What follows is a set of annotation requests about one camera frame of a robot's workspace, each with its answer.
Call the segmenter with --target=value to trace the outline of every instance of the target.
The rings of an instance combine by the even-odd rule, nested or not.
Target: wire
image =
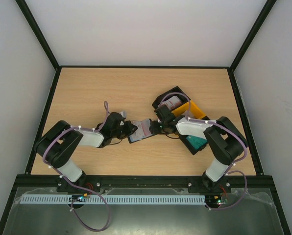
[[[103,120],[102,124],[99,126],[99,128],[97,130],[90,129],[90,128],[84,128],[84,127],[81,127],[81,126],[71,126],[71,128],[73,128],[74,130],[83,130],[83,131],[90,131],[90,132],[99,132],[103,128],[103,126],[105,125],[105,123],[107,121],[107,118],[108,118],[108,116],[110,114],[110,112],[109,112],[109,105],[108,105],[108,102],[106,100],[104,101],[103,106],[105,107],[106,115],[105,115],[105,119]]]
[[[104,101],[103,106],[105,107],[105,110],[106,110],[106,116],[105,116],[105,119],[102,122],[102,124],[99,126],[99,128],[97,130],[95,130],[95,132],[99,132],[103,128],[103,126],[105,125],[105,123],[107,121],[108,115],[109,115],[109,105],[108,105],[108,102],[106,100]]]
[[[244,154],[242,157],[240,157],[239,159],[236,159],[232,162],[232,164],[227,168],[227,170],[224,172],[224,174],[226,174],[232,166],[234,166],[234,164],[236,162],[239,162],[241,160],[243,160],[244,158],[246,158],[247,156],[247,150],[246,150],[246,146],[244,144],[244,142],[236,135],[234,134],[232,131],[230,131],[229,129],[225,128],[224,126],[219,125],[218,123],[216,123],[215,121],[210,121],[210,120],[200,120],[200,119],[195,119],[195,118],[190,118],[189,121],[194,121],[194,122],[198,122],[198,123],[205,123],[205,124],[212,124],[214,126],[217,126],[219,128],[221,128],[222,130],[224,130],[225,132],[227,132],[228,134],[232,135],[234,138],[236,138],[236,140],[241,144],[243,150],[244,150]]]
[[[54,144],[61,138],[61,137],[63,137],[66,133],[68,133],[68,132],[70,132],[70,131],[72,131],[72,130],[74,130],[75,129],[75,127],[71,127],[71,128],[69,128],[69,129],[67,129],[67,130],[65,130],[65,131],[63,131],[60,135],[58,135],[52,142],[51,142],[51,144],[46,148],[46,150],[45,150],[45,152],[44,152],[44,154],[43,154],[43,162],[45,163],[45,164],[47,164],[47,165],[49,165],[49,166],[51,166],[52,167],[52,165],[49,163],[49,162],[47,162],[47,160],[46,160],[46,156],[47,156],[47,154],[49,153],[49,151],[50,151],[50,149],[54,146]],[[107,222],[106,222],[106,224],[101,228],[101,229],[93,229],[93,228],[91,228],[91,227],[89,227],[88,225],[86,225],[82,220],[81,220],[81,218],[78,216],[78,214],[76,213],[76,211],[74,210],[74,208],[73,208],[73,201],[72,201],[72,203],[71,203],[71,211],[73,212],[73,214],[77,217],[77,219],[79,220],[79,222],[81,223],[81,225],[83,226],[83,227],[85,227],[86,229],[88,229],[89,231],[92,231],[92,232],[101,232],[101,231],[104,231],[104,230],[106,230],[107,228],[108,228],[108,226],[109,226],[109,223],[110,223],[110,220],[111,220],[111,211],[110,211],[110,208],[109,208],[109,205],[107,204],[107,202],[106,202],[106,200],[103,198],[103,196],[101,196],[99,193],[97,193],[97,192],[95,192],[95,191],[93,191],[93,190],[91,190],[91,189],[88,189],[88,188],[84,188],[84,187],[80,187],[80,186],[77,186],[77,185],[75,185],[75,184],[73,184],[66,176],[64,176],[58,169],[56,169],[56,168],[54,168],[54,167],[52,167],[60,176],[62,176],[62,178],[63,179],[65,179],[65,181],[67,181],[67,183],[69,184],[69,185],[71,185],[72,187],[74,187],[74,188],[78,188],[78,189],[81,189],[81,190],[84,190],[84,191],[87,191],[87,192],[90,192],[90,193],[92,193],[92,194],[95,194],[95,195],[97,195],[98,197],[100,197],[101,198],[101,200],[104,202],[104,204],[106,205],[106,208],[107,208],[107,211],[108,211],[108,218],[107,218]]]
[[[247,179],[246,179],[246,176],[244,175],[243,172],[239,171],[239,170],[233,170],[233,171],[230,171],[228,172],[227,174],[230,175],[230,174],[233,174],[233,173],[240,173],[243,177],[244,177],[244,180],[245,180],[245,186],[244,186],[244,191],[243,191],[243,194],[242,196],[235,202],[233,203],[232,205],[230,206],[227,206],[227,207],[223,207],[223,208],[210,208],[207,204],[206,204],[206,207],[208,208],[208,210],[210,211],[221,211],[221,210],[226,210],[226,209],[229,209],[229,208],[232,208],[234,206],[236,206],[237,204],[240,203],[240,201],[244,198],[245,194],[246,194],[246,191],[247,191]]]
[[[165,97],[162,98],[161,102],[159,103],[158,107],[165,101],[165,99],[171,95],[174,95],[174,94],[179,94],[183,97],[185,97],[187,99],[187,101],[189,102],[189,109],[187,110],[186,114],[185,114],[185,118],[188,119],[188,114],[190,113],[190,110],[191,110],[191,100],[190,98],[187,97],[187,95],[181,93],[181,92],[171,92],[167,95],[165,95]]]
[[[180,138],[180,137],[178,137],[178,138],[173,138],[173,137],[170,137],[170,136],[168,136],[168,135],[166,135],[166,137],[168,137],[168,138],[170,138],[170,139],[175,139],[175,140],[177,140],[177,139]]]
[[[232,131],[230,131],[229,129],[225,128],[224,126],[219,125],[219,124],[216,123],[215,121],[201,120],[201,119],[195,119],[195,118],[190,118],[190,117],[188,117],[189,111],[191,110],[191,101],[190,101],[190,99],[189,99],[185,94],[183,94],[183,93],[179,93],[179,92],[172,92],[172,93],[169,93],[169,94],[167,94],[167,95],[161,100],[160,104],[161,104],[161,103],[162,103],[162,102],[163,102],[168,96],[173,95],[173,94],[179,94],[179,95],[182,95],[182,96],[184,96],[184,97],[188,100],[188,102],[189,102],[189,109],[187,110],[187,112],[186,112],[186,114],[185,114],[185,119],[186,119],[187,121],[193,121],[193,122],[198,122],[198,123],[202,123],[202,124],[211,124],[211,125],[217,126],[217,127],[219,127],[220,129],[222,129],[222,130],[224,130],[225,132],[227,132],[228,134],[230,134],[231,136],[233,136],[233,137],[234,137],[234,138],[235,138],[235,139],[241,144],[241,146],[243,147],[243,151],[244,151],[243,156],[240,157],[240,158],[238,158],[238,159],[236,159],[236,160],[234,160],[234,161],[232,162],[232,164],[230,164],[230,166],[229,166],[229,167],[227,168],[227,170],[224,172],[225,175],[229,175],[229,174],[232,174],[232,173],[236,173],[236,172],[238,172],[238,173],[240,173],[240,174],[242,174],[242,175],[244,176],[244,180],[245,180],[245,188],[244,188],[243,194],[242,194],[242,196],[240,197],[240,199],[239,199],[236,203],[234,203],[234,204],[232,204],[232,205],[230,205],[230,206],[228,206],[228,207],[225,207],[225,208],[217,208],[217,209],[212,209],[212,210],[216,210],[216,211],[218,211],[218,210],[224,210],[224,209],[228,209],[228,208],[234,207],[235,205],[237,205],[237,204],[238,204],[238,203],[244,198],[244,196],[245,196],[245,194],[246,194],[246,190],[247,190],[247,178],[246,178],[246,176],[244,175],[244,173],[241,172],[241,171],[239,171],[239,170],[234,170],[234,171],[231,171],[231,172],[228,172],[228,171],[231,169],[232,166],[235,165],[236,162],[239,162],[239,161],[241,161],[241,160],[243,160],[243,159],[246,158],[246,156],[247,156],[246,145],[244,144],[244,142],[243,142],[243,141],[242,141],[242,140],[241,140],[236,134],[234,134]]]
[[[107,145],[107,146],[119,144],[119,143],[121,143],[121,141],[122,141],[122,140],[120,140],[120,141],[119,141],[119,142],[117,142],[117,143],[112,143],[112,144],[109,144],[109,145]]]
[[[220,129],[226,131],[226,132],[227,132],[228,134],[230,134],[231,136],[233,136],[233,137],[234,137],[234,138],[235,138],[235,139],[241,144],[241,146],[243,147],[243,150],[244,150],[244,154],[243,154],[243,156],[240,157],[239,159],[234,160],[234,161],[232,162],[232,164],[231,164],[231,165],[227,168],[227,170],[224,172],[224,174],[226,174],[226,173],[231,169],[231,167],[235,165],[235,163],[237,163],[237,162],[239,162],[239,161],[241,161],[241,160],[243,160],[243,159],[246,158],[246,156],[247,156],[247,150],[246,150],[246,146],[245,146],[244,142],[243,142],[243,141],[242,141],[237,135],[235,135],[232,131],[230,131],[229,129],[225,128],[224,126],[219,125],[219,124],[216,123],[215,121],[201,120],[201,119],[195,119],[195,118],[190,118],[190,117],[188,117],[188,114],[189,114],[189,112],[190,112],[190,110],[191,110],[191,100],[190,100],[185,94],[180,93],[180,92],[171,92],[171,93],[165,95],[165,97],[163,97],[163,99],[162,99],[161,102],[159,103],[159,106],[162,104],[162,102],[164,102],[164,100],[165,100],[168,96],[171,96],[171,95],[173,95],[173,94],[179,94],[179,95],[185,97],[185,98],[187,99],[187,101],[189,102],[189,108],[188,108],[188,110],[187,110],[187,112],[186,112],[186,114],[185,114],[185,118],[186,118],[186,120],[188,120],[188,121],[193,121],[193,122],[198,122],[198,123],[202,123],[202,124],[211,124],[211,125],[217,126],[217,127],[219,127]]]
[[[226,198],[229,200],[229,196],[228,194],[226,193],[226,190],[224,189],[224,187],[222,185],[220,185],[220,189],[223,190],[223,194],[226,196]]]

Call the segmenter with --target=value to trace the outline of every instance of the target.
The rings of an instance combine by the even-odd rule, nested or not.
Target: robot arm
[[[227,117],[212,121],[193,120],[192,118],[186,120],[183,117],[176,124],[176,129],[181,135],[192,135],[207,140],[215,158],[204,172],[207,177],[205,177],[203,184],[206,188],[211,189],[224,175],[233,161],[243,153],[244,147],[237,138],[243,142],[245,147],[247,147],[247,141]]]
[[[184,116],[175,117],[169,110],[165,110],[165,107],[160,110],[157,113],[160,122],[152,122],[150,128],[152,134],[178,133],[207,140],[215,158],[204,172],[202,183],[208,190],[212,190],[232,162],[243,153],[244,147],[241,142],[247,147],[246,139],[227,117],[221,117],[216,121],[193,118],[187,120]],[[46,161],[71,182],[78,181],[82,176],[82,178],[86,177],[71,159],[78,145],[102,148],[109,145],[113,138],[122,140],[137,130],[137,126],[125,121],[123,114],[112,112],[99,132],[76,127],[60,139],[61,143],[54,142],[63,131],[70,128],[71,126],[65,121],[59,121],[35,144],[35,151],[43,156],[46,149],[53,144],[46,155]]]
[[[55,141],[63,131],[71,129],[67,122],[59,121],[35,144],[35,151],[43,156],[46,149],[52,144],[46,155],[46,161],[71,182],[76,182],[81,177],[85,178],[86,176],[71,159],[76,147],[78,145],[90,145],[103,148],[109,145],[113,138],[122,140],[132,135],[137,130],[137,126],[130,121],[125,121],[123,116],[122,113],[112,112],[99,132],[95,132],[95,129],[85,129],[79,126]]]

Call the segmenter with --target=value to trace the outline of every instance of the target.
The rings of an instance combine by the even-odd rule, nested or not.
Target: white wall
[[[61,65],[230,66],[266,0],[26,0]]]
[[[54,69],[14,0],[0,0],[0,218],[24,173]]]
[[[277,1],[235,74],[292,232],[292,0]]]

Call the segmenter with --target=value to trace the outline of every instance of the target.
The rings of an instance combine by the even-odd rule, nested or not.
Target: green object
[[[195,150],[198,150],[205,143],[207,143],[207,140],[196,136],[187,136],[186,139],[190,142]]]

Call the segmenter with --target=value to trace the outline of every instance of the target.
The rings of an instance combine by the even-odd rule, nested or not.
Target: wooden table
[[[44,133],[57,121],[93,128],[111,112],[127,120],[156,119],[155,98],[179,86],[210,119],[226,116],[243,132],[227,70],[63,68]],[[72,156],[88,175],[201,175],[214,158],[209,146],[194,156],[180,140],[157,135],[136,143],[123,140],[105,148],[79,146]],[[250,154],[233,169],[255,175]],[[55,174],[37,155],[32,174]]]

